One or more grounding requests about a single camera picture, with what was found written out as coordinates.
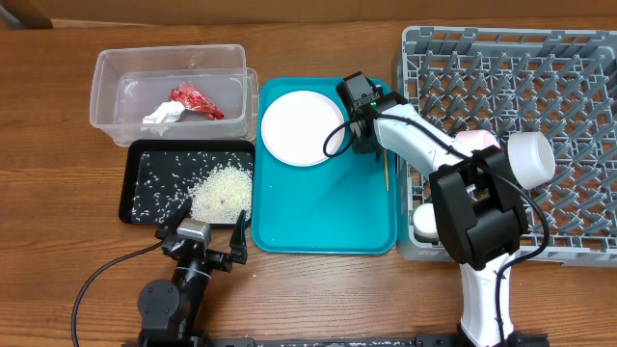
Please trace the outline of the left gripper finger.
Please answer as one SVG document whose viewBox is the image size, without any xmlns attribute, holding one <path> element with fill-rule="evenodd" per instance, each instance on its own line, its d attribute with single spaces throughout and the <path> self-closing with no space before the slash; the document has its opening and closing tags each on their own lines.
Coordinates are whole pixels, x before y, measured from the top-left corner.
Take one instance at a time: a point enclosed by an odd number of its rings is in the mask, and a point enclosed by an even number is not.
<svg viewBox="0 0 617 347">
<path fill-rule="evenodd" d="M 230 260 L 233 263 L 245 265 L 248 259 L 246 240 L 246 210 L 241 210 L 229 240 Z"/>
<path fill-rule="evenodd" d="M 192 200 L 187 199 L 172 215 L 162 224 L 162 230 L 177 230 L 182 221 L 187 217 L 192 207 Z"/>
</svg>

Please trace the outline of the wooden chopstick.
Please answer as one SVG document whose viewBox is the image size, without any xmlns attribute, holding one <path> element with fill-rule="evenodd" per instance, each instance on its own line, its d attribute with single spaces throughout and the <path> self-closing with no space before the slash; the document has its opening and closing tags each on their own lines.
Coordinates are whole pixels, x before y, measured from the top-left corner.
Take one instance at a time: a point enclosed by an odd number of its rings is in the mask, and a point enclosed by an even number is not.
<svg viewBox="0 0 617 347">
<path fill-rule="evenodd" d="M 389 160 L 388 160 L 388 151 L 386 149 L 383 150 L 383 158 L 384 158 L 384 171 L 385 171 L 385 187 L 386 187 L 386 191 L 389 192 Z"/>
</svg>

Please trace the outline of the white rice pile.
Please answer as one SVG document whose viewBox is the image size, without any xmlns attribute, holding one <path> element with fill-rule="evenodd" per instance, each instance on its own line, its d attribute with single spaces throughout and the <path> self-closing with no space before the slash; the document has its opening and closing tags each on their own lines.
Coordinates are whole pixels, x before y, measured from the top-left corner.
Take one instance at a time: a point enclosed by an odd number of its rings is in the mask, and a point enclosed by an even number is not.
<svg viewBox="0 0 617 347">
<path fill-rule="evenodd" d="M 253 156 L 231 151 L 146 151 L 140 157 L 128 220 L 158 225 L 186 201 L 189 216 L 211 225 L 233 225 L 251 216 Z"/>
</svg>

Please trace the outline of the large white plate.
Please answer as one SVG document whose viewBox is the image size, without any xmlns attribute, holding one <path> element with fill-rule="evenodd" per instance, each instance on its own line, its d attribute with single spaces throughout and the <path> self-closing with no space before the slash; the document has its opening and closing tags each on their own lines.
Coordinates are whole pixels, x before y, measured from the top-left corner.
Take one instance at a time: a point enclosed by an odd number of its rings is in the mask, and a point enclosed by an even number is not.
<svg viewBox="0 0 617 347">
<path fill-rule="evenodd" d="M 345 131 L 338 130 L 329 141 L 328 136 L 344 123 L 337 105 L 322 93 L 296 91 L 274 100 L 262 117 L 261 139 L 268 151 L 284 164 L 310 167 L 328 160 L 342 145 Z"/>
</svg>

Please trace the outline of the white cup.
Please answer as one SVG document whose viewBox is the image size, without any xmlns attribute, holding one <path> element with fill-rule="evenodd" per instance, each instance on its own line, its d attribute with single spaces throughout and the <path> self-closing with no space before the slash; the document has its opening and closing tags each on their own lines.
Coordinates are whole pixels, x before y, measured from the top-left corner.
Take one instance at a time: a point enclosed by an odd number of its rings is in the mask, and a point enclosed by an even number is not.
<svg viewBox="0 0 617 347">
<path fill-rule="evenodd" d="M 418 241 L 424 243 L 437 243 L 440 240 L 432 203 L 426 202 L 418 206 L 414 210 L 412 223 L 414 235 Z"/>
</svg>

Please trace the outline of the white napkin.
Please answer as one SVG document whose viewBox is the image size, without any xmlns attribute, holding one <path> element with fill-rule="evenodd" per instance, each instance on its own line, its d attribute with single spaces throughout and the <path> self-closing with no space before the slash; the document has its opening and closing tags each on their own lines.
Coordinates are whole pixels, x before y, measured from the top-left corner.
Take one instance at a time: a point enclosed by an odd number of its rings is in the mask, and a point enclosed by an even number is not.
<svg viewBox="0 0 617 347">
<path fill-rule="evenodd" d="M 143 124 L 160 124 L 160 123 L 176 122 L 180 119 L 184 111 L 185 111 L 185 107 L 179 101 L 163 102 L 153 113 L 151 113 L 148 116 L 145 116 L 142 120 L 142 123 Z"/>
</svg>

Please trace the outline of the red snack wrapper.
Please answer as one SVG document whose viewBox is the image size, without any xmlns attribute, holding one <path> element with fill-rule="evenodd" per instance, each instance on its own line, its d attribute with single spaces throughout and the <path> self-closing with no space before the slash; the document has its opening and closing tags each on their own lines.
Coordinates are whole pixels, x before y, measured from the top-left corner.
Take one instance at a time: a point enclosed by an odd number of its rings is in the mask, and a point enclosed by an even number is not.
<svg viewBox="0 0 617 347">
<path fill-rule="evenodd" d="M 189 81 L 173 89 L 169 100 L 180 102 L 188 111 L 205 114 L 210 120 L 224 118 L 223 111 Z"/>
</svg>

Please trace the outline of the grey bowl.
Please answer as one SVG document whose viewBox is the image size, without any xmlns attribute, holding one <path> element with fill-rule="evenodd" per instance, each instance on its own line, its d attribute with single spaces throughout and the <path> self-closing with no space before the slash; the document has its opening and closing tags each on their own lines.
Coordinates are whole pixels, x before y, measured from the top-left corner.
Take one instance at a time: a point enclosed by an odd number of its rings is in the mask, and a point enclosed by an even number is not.
<svg viewBox="0 0 617 347">
<path fill-rule="evenodd" d="M 507 143 L 512 172 L 526 190 L 553 179 L 555 158 L 549 140 L 541 132 L 513 133 Z"/>
</svg>

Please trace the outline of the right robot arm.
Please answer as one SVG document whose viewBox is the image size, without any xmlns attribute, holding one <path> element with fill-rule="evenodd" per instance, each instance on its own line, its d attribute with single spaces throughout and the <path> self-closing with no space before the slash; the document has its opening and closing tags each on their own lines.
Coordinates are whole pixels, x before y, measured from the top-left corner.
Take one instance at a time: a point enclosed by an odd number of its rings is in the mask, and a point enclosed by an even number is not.
<svg viewBox="0 0 617 347">
<path fill-rule="evenodd" d="M 513 346 L 510 267 L 527 218 L 502 149 L 476 149 L 426 121 L 399 93 L 356 72 L 335 88 L 348 115 L 349 147 L 386 149 L 428 178 L 438 237 L 462 273 L 463 345 Z"/>
</svg>

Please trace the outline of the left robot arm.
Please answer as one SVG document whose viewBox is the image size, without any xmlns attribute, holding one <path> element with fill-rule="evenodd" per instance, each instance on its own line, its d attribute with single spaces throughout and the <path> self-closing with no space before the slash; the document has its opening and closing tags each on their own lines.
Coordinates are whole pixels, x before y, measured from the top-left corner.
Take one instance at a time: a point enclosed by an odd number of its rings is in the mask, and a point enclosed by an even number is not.
<svg viewBox="0 0 617 347">
<path fill-rule="evenodd" d="M 154 280 L 140 292 L 137 306 L 142 317 L 140 346 L 204 346 L 203 334 L 195 323 L 211 273 L 229 273 L 235 264 L 248 259 L 246 212 L 239 213 L 227 253 L 209 248 L 211 225 L 189 217 L 188 200 L 163 223 L 155 237 L 163 255 L 176 262 L 170 280 Z"/>
</svg>

